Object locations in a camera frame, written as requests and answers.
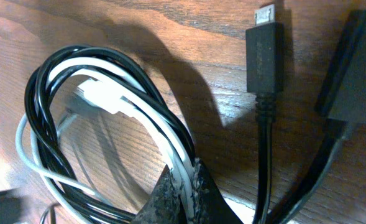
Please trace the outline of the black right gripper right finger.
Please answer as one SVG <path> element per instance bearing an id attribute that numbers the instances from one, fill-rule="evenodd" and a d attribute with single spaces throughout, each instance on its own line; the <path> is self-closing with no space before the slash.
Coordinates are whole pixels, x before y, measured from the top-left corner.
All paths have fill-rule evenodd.
<path id="1" fill-rule="evenodd" d="M 243 224 L 222 197 L 205 163 L 197 157 L 193 168 L 193 223 Z"/>

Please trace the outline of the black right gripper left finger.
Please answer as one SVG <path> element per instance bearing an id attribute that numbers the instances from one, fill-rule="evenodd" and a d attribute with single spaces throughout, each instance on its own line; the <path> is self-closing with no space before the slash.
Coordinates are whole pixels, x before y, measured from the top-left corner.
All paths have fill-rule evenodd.
<path id="1" fill-rule="evenodd" d="M 165 166 L 149 200 L 131 221 L 132 224 L 177 224 L 183 220 L 180 198 Z"/>

